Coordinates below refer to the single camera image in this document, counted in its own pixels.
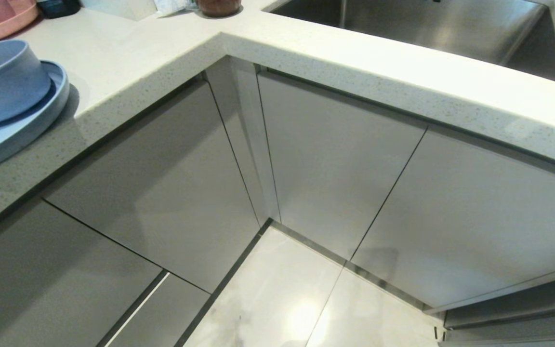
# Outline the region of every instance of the brown jar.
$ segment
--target brown jar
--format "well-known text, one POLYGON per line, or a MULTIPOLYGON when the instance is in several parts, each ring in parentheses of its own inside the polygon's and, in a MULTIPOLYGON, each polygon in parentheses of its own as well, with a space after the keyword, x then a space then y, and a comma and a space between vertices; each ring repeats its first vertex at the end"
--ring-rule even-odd
POLYGON ((237 13, 241 0, 197 0, 198 7, 206 16, 226 17, 237 13))

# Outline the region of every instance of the pink plate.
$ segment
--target pink plate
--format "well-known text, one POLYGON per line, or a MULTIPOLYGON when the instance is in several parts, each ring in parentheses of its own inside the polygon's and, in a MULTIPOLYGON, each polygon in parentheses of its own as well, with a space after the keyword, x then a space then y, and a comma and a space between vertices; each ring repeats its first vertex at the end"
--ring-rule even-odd
POLYGON ((28 26, 40 14, 35 0, 10 0, 16 15, 0 23, 0 39, 28 26))

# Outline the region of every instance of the sink basin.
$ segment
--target sink basin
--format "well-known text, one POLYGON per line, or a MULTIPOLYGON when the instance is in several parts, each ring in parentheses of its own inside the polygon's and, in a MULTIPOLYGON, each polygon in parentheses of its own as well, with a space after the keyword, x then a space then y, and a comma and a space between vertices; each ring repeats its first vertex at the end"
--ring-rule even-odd
POLYGON ((526 0, 291 0, 272 13, 438 49, 555 81, 549 7, 526 0))

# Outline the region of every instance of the cabinet drawer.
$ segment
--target cabinet drawer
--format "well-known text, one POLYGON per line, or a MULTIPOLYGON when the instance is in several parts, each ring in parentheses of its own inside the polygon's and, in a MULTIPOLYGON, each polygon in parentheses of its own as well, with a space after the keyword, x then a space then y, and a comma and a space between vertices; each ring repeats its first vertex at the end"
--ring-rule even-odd
POLYGON ((207 299, 206 292, 167 274, 108 347, 172 347, 207 299))
POLYGON ((0 226, 0 346, 95 346, 160 270, 32 203, 0 226))
POLYGON ((259 228, 205 82, 119 134, 46 200, 208 292, 259 228))

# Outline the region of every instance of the speckled countertop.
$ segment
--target speckled countertop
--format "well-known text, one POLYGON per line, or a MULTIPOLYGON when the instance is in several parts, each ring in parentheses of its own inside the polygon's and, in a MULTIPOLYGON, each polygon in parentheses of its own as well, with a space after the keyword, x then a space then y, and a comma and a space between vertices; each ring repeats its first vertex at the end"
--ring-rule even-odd
MULTIPOLYGON (((18 35, 73 85, 55 125, 0 164, 0 212, 124 121, 225 55, 256 62, 555 160, 555 82, 458 55, 263 11, 139 22, 82 9, 18 35)), ((555 8, 555 0, 546 0, 555 8)))

